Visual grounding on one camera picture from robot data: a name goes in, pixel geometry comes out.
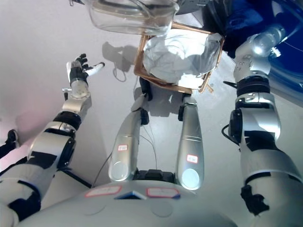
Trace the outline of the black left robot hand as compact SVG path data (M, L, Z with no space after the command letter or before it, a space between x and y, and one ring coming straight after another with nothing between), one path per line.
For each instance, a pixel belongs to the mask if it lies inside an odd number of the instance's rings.
M104 62L89 66L88 59L85 53L79 55L74 61L67 62L66 70L70 85L74 81L84 81L87 83L87 78L97 74L105 67Z

